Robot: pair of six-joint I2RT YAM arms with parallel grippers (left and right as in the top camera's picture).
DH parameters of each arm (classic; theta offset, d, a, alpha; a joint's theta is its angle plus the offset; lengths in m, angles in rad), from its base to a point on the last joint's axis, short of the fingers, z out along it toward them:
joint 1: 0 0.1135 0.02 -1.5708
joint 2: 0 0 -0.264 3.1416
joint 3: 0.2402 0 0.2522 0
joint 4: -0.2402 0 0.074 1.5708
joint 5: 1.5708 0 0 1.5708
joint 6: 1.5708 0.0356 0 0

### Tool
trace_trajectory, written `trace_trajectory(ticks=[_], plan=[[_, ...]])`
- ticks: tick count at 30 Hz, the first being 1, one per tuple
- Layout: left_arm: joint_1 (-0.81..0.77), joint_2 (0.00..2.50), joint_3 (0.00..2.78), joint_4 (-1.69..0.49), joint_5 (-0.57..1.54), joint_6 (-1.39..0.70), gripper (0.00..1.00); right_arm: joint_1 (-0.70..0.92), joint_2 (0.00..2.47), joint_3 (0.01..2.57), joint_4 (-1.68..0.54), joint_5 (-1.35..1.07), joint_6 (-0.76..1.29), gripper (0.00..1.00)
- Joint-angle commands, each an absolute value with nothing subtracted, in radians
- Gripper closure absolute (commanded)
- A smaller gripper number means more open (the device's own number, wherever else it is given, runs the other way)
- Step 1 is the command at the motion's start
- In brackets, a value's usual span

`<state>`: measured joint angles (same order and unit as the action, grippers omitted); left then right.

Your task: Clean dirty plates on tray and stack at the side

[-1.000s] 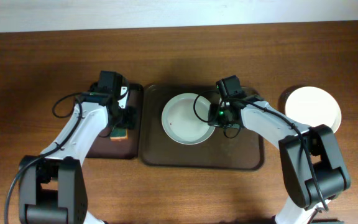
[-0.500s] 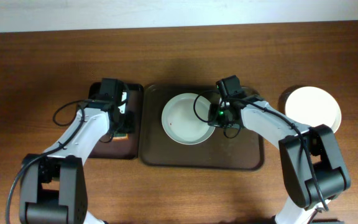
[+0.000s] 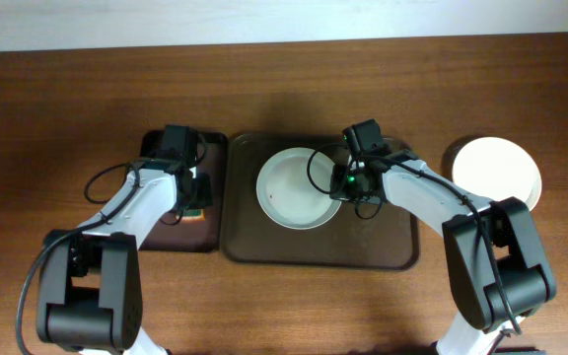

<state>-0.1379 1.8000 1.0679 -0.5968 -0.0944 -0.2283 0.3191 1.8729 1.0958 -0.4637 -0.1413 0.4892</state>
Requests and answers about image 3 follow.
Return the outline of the green and orange sponge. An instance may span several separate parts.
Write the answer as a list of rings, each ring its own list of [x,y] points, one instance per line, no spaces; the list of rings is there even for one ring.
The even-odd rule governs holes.
[[[183,212],[182,219],[187,221],[202,221],[205,219],[205,212],[203,209],[188,209]]]

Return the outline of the pale green plate stained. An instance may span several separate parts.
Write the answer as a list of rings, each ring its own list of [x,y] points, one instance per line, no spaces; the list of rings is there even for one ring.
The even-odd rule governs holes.
[[[276,224],[292,230],[309,230],[327,223],[341,202],[318,191],[307,174],[314,150],[289,148],[270,157],[261,167],[255,185],[258,204]]]

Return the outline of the white plate top stained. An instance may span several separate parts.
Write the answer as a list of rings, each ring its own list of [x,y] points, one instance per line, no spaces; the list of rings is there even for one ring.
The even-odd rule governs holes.
[[[457,152],[451,175],[459,187],[493,200],[514,196],[526,203],[538,166],[518,144],[499,137],[471,140]]]

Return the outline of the white plate stained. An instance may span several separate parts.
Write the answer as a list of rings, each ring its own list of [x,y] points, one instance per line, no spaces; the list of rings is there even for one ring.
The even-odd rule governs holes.
[[[539,170],[535,170],[529,183],[529,194],[526,198],[526,205],[530,210],[534,210],[540,200],[542,193],[542,178]]]
[[[526,203],[538,166],[518,144],[499,137],[471,140],[457,152],[451,175],[459,187],[493,200],[514,196]]]

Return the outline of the white plate bottom stained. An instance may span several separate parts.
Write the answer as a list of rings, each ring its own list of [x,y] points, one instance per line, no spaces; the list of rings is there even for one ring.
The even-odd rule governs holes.
[[[542,193],[542,178],[539,170],[535,170],[529,183],[529,194],[526,198],[526,205],[530,210],[534,210],[540,200]]]

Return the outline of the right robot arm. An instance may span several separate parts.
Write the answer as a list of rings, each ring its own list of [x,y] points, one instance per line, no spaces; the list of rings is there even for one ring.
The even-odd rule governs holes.
[[[493,354],[556,296],[556,280],[525,202],[496,201],[436,174],[409,150],[393,151],[369,119],[345,128],[350,160],[332,171],[329,196],[400,207],[444,242],[458,313],[436,354]]]

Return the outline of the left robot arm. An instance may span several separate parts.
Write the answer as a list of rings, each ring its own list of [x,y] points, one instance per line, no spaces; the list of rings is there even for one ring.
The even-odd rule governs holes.
[[[38,283],[36,334],[43,343],[78,354],[164,354],[143,329],[138,251],[172,213],[211,202],[211,185],[198,165],[204,135],[168,125],[150,153],[122,164],[124,180],[101,210],[72,230],[53,230],[26,276]]]

